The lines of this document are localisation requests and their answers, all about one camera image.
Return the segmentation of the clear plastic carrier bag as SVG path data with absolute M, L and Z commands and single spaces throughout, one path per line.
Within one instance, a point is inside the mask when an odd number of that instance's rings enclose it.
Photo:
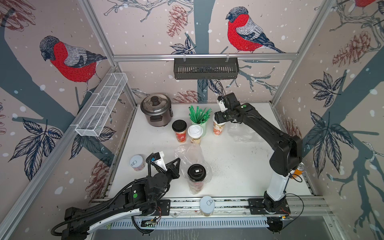
M 183 177 L 189 182 L 187 171 L 191 165 L 200 164 L 205 167 L 207 176 L 204 180 L 204 186 L 212 180 L 213 170 L 211 165 L 205 160 L 202 148 L 197 144 L 183 144 L 174 151 L 175 157 L 181 159 L 181 172 Z

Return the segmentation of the red cup black lid front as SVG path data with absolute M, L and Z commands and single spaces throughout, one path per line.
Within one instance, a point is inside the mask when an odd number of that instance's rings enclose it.
M 187 175 L 191 192 L 194 195 L 199 193 L 204 187 L 204 180 L 207 176 L 205 167 L 200 164 L 191 165 L 188 168 Z

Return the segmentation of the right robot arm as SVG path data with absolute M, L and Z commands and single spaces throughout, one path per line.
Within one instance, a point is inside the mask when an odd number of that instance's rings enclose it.
M 245 124 L 260 135 L 272 148 L 273 155 L 269 163 L 274 171 L 270 185 L 264 193 L 264 209 L 274 213 L 286 200 L 286 186 L 291 171 L 302 162 L 302 140 L 298 136 L 290 136 L 266 120 L 249 103 L 241 104 L 234 93 L 218 96 L 220 111 L 215 113 L 215 120 Z

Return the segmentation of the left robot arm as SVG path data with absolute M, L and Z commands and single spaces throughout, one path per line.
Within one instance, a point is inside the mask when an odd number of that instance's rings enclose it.
M 158 203 L 169 191 L 171 181 L 180 177 L 180 163 L 177 158 L 163 170 L 149 161 L 148 176 L 130 182 L 113 198 L 87 209 L 66 209 L 65 220 L 52 227 L 51 235 L 62 240 L 84 240 L 99 228 L 120 219 L 160 212 Z

